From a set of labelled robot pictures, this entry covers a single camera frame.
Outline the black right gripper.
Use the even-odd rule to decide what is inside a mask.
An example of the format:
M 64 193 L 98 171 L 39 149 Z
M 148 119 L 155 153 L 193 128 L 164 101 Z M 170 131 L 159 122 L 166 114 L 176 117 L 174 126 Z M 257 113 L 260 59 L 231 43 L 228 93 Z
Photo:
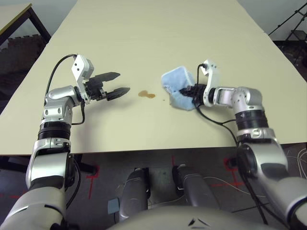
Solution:
M 183 96 L 191 97 L 194 105 L 204 105 L 203 102 L 204 91 L 205 91 L 204 84 L 195 84 L 194 86 L 186 87 L 179 90 L 179 92 Z

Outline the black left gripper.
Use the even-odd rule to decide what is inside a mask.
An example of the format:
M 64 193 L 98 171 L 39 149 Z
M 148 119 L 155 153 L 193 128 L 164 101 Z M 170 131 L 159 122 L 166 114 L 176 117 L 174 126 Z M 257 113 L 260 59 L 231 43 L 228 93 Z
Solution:
M 91 100 L 100 101 L 107 99 L 108 101 L 119 98 L 130 91 L 129 87 L 121 87 L 113 90 L 112 92 L 105 92 L 103 90 L 104 81 L 112 81 L 120 76 L 117 72 L 107 72 L 99 75 L 95 75 L 90 78 L 83 85 L 85 86 L 85 91 Z

